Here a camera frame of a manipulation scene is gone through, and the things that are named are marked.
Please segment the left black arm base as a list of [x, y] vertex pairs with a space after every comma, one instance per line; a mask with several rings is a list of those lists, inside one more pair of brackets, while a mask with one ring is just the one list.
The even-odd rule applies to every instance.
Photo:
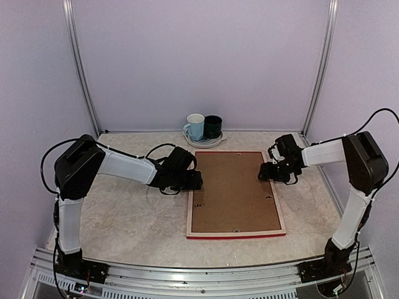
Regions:
[[108, 270], [109, 265], [106, 263], [85, 260], [82, 257], [82, 250], [74, 254], [65, 254], [60, 251], [55, 263], [56, 273], [89, 283], [104, 284]]

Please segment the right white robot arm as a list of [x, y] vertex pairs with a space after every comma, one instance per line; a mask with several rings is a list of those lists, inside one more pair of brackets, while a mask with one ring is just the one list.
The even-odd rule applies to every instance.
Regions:
[[371, 133], [363, 131], [305, 148], [299, 147], [291, 134], [283, 135], [275, 140], [268, 154], [271, 160], [261, 164], [258, 180], [286, 185], [291, 184], [291, 178], [297, 183], [304, 168], [346, 164], [349, 199], [331, 242], [339, 250], [353, 246], [367, 207], [389, 171], [388, 162]]

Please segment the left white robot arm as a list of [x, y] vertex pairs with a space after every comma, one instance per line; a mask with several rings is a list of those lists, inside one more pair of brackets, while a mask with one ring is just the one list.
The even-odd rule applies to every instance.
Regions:
[[57, 245], [66, 254], [62, 265], [74, 277], [87, 271], [87, 262], [76, 254], [81, 251], [80, 218], [84, 198], [98, 175], [129, 179], [164, 195], [197, 191], [203, 185], [194, 154], [176, 145], [168, 156], [153, 159], [148, 154], [135, 156], [105, 146], [90, 135], [71, 143], [54, 164], [55, 226]]

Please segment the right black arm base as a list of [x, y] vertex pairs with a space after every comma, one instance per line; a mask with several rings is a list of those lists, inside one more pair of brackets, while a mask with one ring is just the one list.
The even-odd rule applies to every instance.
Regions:
[[352, 266], [349, 256], [354, 247], [355, 244], [352, 244], [349, 248], [341, 250], [332, 242], [332, 239], [329, 239], [321, 259], [301, 262], [298, 265], [301, 282], [313, 282], [350, 272]]

